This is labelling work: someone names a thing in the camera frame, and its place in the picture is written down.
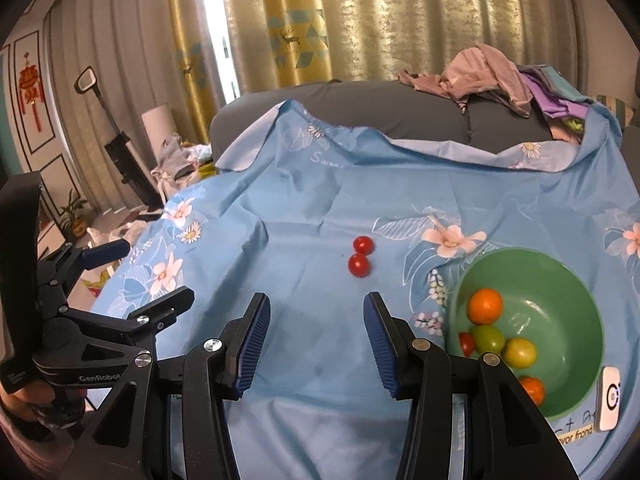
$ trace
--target orange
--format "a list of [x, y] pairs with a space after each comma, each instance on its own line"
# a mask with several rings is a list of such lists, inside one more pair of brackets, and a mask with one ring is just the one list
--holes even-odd
[[476, 325], [491, 325], [502, 314], [502, 296], [492, 288], [481, 288], [466, 302], [466, 316]]
[[522, 377], [520, 378], [520, 384], [536, 406], [545, 402], [545, 385], [542, 384], [540, 379], [536, 379], [535, 377]]

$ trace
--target pink flower print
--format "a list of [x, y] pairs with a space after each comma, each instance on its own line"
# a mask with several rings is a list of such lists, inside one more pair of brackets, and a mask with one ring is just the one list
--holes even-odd
[[475, 240], [486, 240], [486, 233], [483, 231], [465, 236], [462, 234], [462, 230], [458, 225], [452, 224], [445, 228], [435, 218], [431, 220], [436, 228], [426, 229], [422, 233], [422, 240], [436, 244], [438, 246], [438, 256], [442, 258], [452, 258], [461, 250], [465, 251], [466, 254], [470, 254], [478, 247]]
[[168, 292], [175, 290], [175, 275], [178, 274], [182, 260], [174, 261], [174, 254], [169, 254], [169, 261], [167, 263], [160, 262], [154, 267], [154, 274], [156, 276], [149, 293], [154, 296], [164, 287]]
[[430, 335], [442, 336], [444, 319], [439, 312], [433, 312], [430, 316], [421, 312], [415, 317], [415, 327], [427, 330]]
[[429, 327], [430, 335], [442, 336], [442, 326], [444, 325], [444, 319], [439, 312], [434, 312], [427, 320], [427, 327]]
[[632, 230], [625, 231], [622, 235], [629, 240], [629, 244], [626, 246], [626, 254], [631, 256], [633, 253], [637, 253], [638, 258], [640, 258], [640, 224], [634, 222]]
[[184, 227], [187, 223], [187, 216], [191, 214], [193, 209], [191, 202], [193, 202], [193, 198], [188, 198], [180, 202], [173, 210], [167, 207], [162, 214], [162, 218], [168, 218], [176, 227]]

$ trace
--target vacuum cleaner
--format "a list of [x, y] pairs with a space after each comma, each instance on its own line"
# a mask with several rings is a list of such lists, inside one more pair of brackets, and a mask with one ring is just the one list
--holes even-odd
[[[49, 428], [72, 428], [83, 410], [69, 391], [111, 388], [82, 428], [62, 480], [170, 480], [170, 396], [182, 395], [187, 480], [239, 480], [223, 401], [252, 384], [271, 319], [253, 296], [244, 316], [187, 355], [158, 360], [156, 334], [190, 309], [182, 286], [117, 319], [68, 307], [82, 269], [124, 256], [118, 240], [90, 250], [66, 245], [37, 261], [38, 173], [0, 190], [0, 381], [14, 392], [36, 378], [56, 391], [35, 409]], [[578, 480], [543, 415], [501, 358], [449, 356], [391, 317], [382, 297], [364, 298], [364, 328], [382, 385], [412, 407], [396, 480], [447, 480], [452, 394], [465, 394], [465, 480]]]
[[148, 207], [150, 213], [151, 210], [162, 209], [164, 204], [156, 189], [156, 180], [146, 167], [129, 136], [119, 129], [116, 124], [111, 111], [107, 107], [107, 103], [100, 93], [98, 79], [91, 66], [82, 70], [82, 73], [74, 83], [74, 88], [79, 94], [86, 94], [89, 90], [93, 90], [100, 106], [107, 114], [109, 123], [115, 132], [115, 137], [105, 145], [104, 149], [122, 175], [122, 183], [131, 186], [131, 189], [142, 200], [142, 203]]

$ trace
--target white device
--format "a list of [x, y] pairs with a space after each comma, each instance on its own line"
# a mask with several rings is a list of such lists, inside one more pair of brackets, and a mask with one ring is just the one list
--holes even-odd
[[618, 424], [620, 410], [620, 370], [605, 366], [600, 375], [598, 395], [597, 431], [610, 431]]

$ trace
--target plastic bag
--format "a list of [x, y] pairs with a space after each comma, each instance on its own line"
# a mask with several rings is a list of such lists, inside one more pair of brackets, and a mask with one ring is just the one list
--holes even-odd
[[[135, 220], [133, 222], [129, 222], [127, 224], [121, 225], [117, 229], [109, 233], [103, 233], [98, 231], [98, 229], [93, 229], [89, 227], [87, 232], [91, 236], [92, 241], [89, 242], [89, 247], [95, 247], [98, 245], [106, 244], [108, 242], [113, 242], [115, 240], [119, 240], [124, 238], [129, 245], [133, 247], [142, 231], [146, 229], [146, 222], [142, 220]], [[113, 273], [116, 271], [118, 266], [120, 265], [119, 261], [111, 262], [110, 264], [106, 264], [96, 269], [84, 270], [80, 278], [84, 283], [84, 286], [89, 289], [89, 292], [97, 298], [100, 296], [102, 292], [102, 288], [107, 283], [109, 278], [113, 276]]]

